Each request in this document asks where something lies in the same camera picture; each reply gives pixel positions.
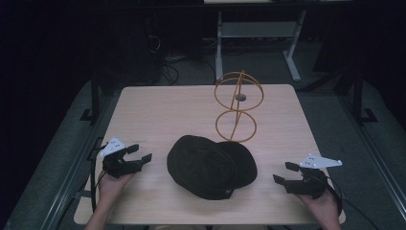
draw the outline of gray carpet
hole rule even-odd
[[[293,81],[282,57],[285,42],[270,42],[266,47],[248,47],[243,54],[224,56],[224,73],[245,70],[259,82],[288,83],[302,88],[318,80],[325,73],[314,73],[312,67],[320,49],[320,44],[300,43],[294,59],[303,77],[301,82]],[[212,84],[214,55],[206,55],[205,62],[183,60],[171,66],[179,72],[177,84]],[[379,123],[357,125],[347,109],[350,95],[339,98],[332,92],[337,80],[331,80],[310,93],[298,93],[304,114],[309,122],[320,152],[325,157],[340,159],[344,165],[328,170],[330,176],[340,185],[346,197],[359,209],[373,219],[380,229],[406,229],[406,222],[398,211],[391,193],[388,192],[378,167],[372,160],[370,148],[362,133],[367,133],[382,153],[399,187],[406,191],[406,133],[395,121],[382,103],[379,94],[369,85],[364,90],[364,106],[372,110]],[[162,77],[157,85],[168,85]],[[90,162],[87,154],[98,137],[103,137],[120,90],[112,97],[101,95],[101,117],[90,126],[89,122],[79,120],[83,110],[91,107],[90,85],[85,84],[79,92],[65,120],[60,125],[51,145],[48,147],[40,165],[23,196],[21,196],[6,229],[82,229],[73,222],[79,203],[75,191],[89,176]],[[61,187],[70,181],[73,191]],[[66,214],[54,215],[54,204],[60,204]],[[344,205],[347,220],[343,229],[372,229],[372,226],[349,205]],[[292,229],[310,230],[316,226],[290,226]],[[142,226],[109,225],[107,229],[142,229]]]

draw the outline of baseball cap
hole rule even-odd
[[[258,174],[254,157],[242,144],[192,135],[174,144],[167,167],[178,185],[211,200],[230,198],[234,189],[251,184]]]

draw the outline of hand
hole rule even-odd
[[[325,190],[322,196],[317,199],[313,199],[311,195],[296,195],[296,197],[304,203],[324,230],[341,229],[337,203],[329,190]]]
[[[86,224],[85,230],[104,229],[107,223],[108,215],[114,206],[114,203],[122,194],[125,185],[134,176],[126,174],[119,178],[113,177],[102,171],[99,175],[99,203],[95,212]]]

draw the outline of orange wire sculpture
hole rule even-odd
[[[239,75],[239,76],[238,76],[238,78],[233,78],[233,77],[231,77],[231,78],[226,79],[226,77],[230,77],[230,76],[232,76],[232,75]],[[257,122],[256,122],[255,119],[254,119],[250,114],[248,114],[246,111],[251,110],[251,109],[254,109],[254,108],[258,107],[258,106],[262,103],[262,101],[263,101],[263,89],[262,89],[262,86],[260,85],[260,83],[259,83],[256,79],[254,79],[254,77],[252,77],[252,76],[246,74],[244,71],[242,71],[242,72],[230,72],[230,73],[227,73],[227,74],[223,75],[221,78],[222,78],[222,80],[221,80],[221,81],[218,81],[218,82],[216,83],[216,85],[215,85],[214,96],[215,96],[215,99],[218,101],[218,103],[221,104],[223,107],[227,108],[228,110],[225,111],[225,112],[223,112],[223,113],[221,113],[221,114],[217,117],[217,119],[215,120],[215,130],[216,130],[217,133],[218,133],[223,139],[225,139],[225,140],[234,141],[234,142],[240,142],[240,143],[241,143],[241,142],[246,142],[246,141],[250,140],[251,138],[253,138],[254,135],[255,135],[255,133],[257,132]],[[220,99],[217,97],[217,89],[218,89],[218,86],[220,86],[221,84],[223,84],[223,83],[225,83],[225,82],[229,82],[229,81],[237,81],[237,84],[236,84],[236,88],[235,88],[235,90],[234,90],[234,94],[233,94],[233,98],[232,98],[232,101],[231,101],[231,105],[230,105],[230,106],[227,106],[226,104],[222,103],[222,102],[220,101]],[[247,82],[250,82],[250,83],[254,84],[254,85],[260,90],[261,98],[260,98],[259,103],[255,104],[254,106],[241,109],[241,108],[239,107],[239,104],[240,104],[240,102],[243,102],[243,101],[245,101],[245,99],[246,99],[245,95],[241,94],[241,87],[242,87],[242,83],[243,83],[244,81],[247,81]],[[237,101],[237,108],[234,108],[235,101]],[[225,114],[227,114],[227,113],[231,113],[231,112],[235,112],[235,113],[236,113],[236,121],[235,121],[235,124],[234,124],[234,129],[233,129],[233,131],[232,131],[232,133],[231,133],[231,136],[230,136],[230,138],[228,138],[228,137],[226,137],[225,135],[223,135],[223,134],[220,132],[220,130],[219,130],[219,128],[218,128],[218,121],[219,121],[219,119],[220,119],[223,115],[225,115]],[[254,131],[253,131],[253,133],[251,134],[251,136],[249,136],[249,137],[247,137],[247,138],[245,138],[245,139],[242,139],[242,140],[233,140],[234,135],[235,135],[235,132],[236,132],[236,130],[237,130],[238,122],[239,122],[239,120],[240,120],[242,114],[246,115],[247,117],[249,117],[249,118],[252,120],[252,122],[254,123]]]

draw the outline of wooden table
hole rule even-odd
[[[234,86],[221,85],[220,100],[230,99]],[[152,161],[127,185],[113,209],[109,222],[120,224],[304,224],[314,222],[301,201],[273,181],[272,174],[302,179],[284,162],[299,163],[308,153],[319,155],[311,130],[292,86],[263,85],[263,102],[248,113],[255,119],[255,136],[242,143],[252,152],[258,166],[257,179],[235,190],[230,199],[205,200],[179,185],[167,170],[167,155],[183,135],[197,135],[220,142],[215,129],[217,117],[227,109],[214,97],[214,86],[128,87],[123,90],[104,142],[117,136],[127,146],[140,149],[126,160],[152,153]],[[243,85],[247,100],[241,107],[256,104],[260,91]],[[219,128],[227,132],[233,121],[221,118]],[[238,129],[252,130],[251,120],[241,119]],[[96,174],[102,169],[98,158]],[[83,197],[75,222],[84,224],[92,215],[90,198]]]

